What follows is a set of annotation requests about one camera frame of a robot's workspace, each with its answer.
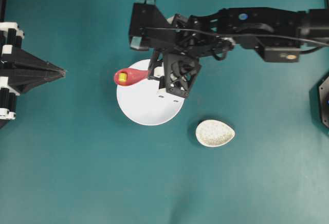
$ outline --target small yellow block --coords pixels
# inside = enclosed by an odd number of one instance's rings
[[[127,82],[127,73],[122,72],[119,74],[119,82]]]

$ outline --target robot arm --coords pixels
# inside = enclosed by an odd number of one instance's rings
[[[159,80],[159,89],[187,98],[201,69],[199,58],[221,61],[236,44],[255,50],[266,62],[284,63],[298,62],[301,54],[329,46],[329,10],[231,8],[209,16],[176,14],[167,21],[155,0],[138,0],[129,40],[134,50],[154,49],[149,79]],[[313,48],[302,51],[303,44]],[[159,67],[162,74],[155,71]]]

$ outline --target red spoon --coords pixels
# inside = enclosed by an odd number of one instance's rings
[[[124,68],[114,74],[114,82],[121,86],[130,86],[146,79],[148,75],[148,70]]]

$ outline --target teal surface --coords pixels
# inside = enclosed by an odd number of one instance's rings
[[[328,223],[329,140],[314,86],[329,51],[264,63],[237,47],[203,69],[169,123],[124,116],[112,75],[147,59],[129,50],[134,0],[8,0],[23,48],[67,69],[19,98],[0,130],[0,223]],[[165,16],[221,8],[323,8],[323,0],[157,0]],[[236,138],[209,149],[197,123],[216,118]]]

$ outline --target wire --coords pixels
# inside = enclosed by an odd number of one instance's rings
[[[300,41],[304,43],[312,43],[316,44],[322,47],[329,47],[328,43],[323,43],[311,39],[304,39],[304,38],[295,38],[293,36],[287,36],[287,35],[273,35],[273,34],[252,34],[252,33],[247,33],[247,34],[221,34],[221,33],[216,33],[216,32],[207,32],[207,31],[202,31],[202,30],[196,30],[196,29],[187,29],[187,28],[160,28],[160,27],[145,27],[145,29],[149,30],[182,30],[182,31],[192,31],[204,35],[209,35],[209,36],[215,36],[215,37],[222,37],[222,38],[242,38],[242,37],[250,37],[254,36],[256,38],[283,38],[283,39],[289,39],[289,40],[294,40],[294,41]]]
[[[313,53],[313,52],[315,52],[315,51],[320,50],[321,48],[323,48],[323,47],[314,47],[314,48],[311,48],[311,49],[309,49],[309,50],[300,51],[300,54]]]

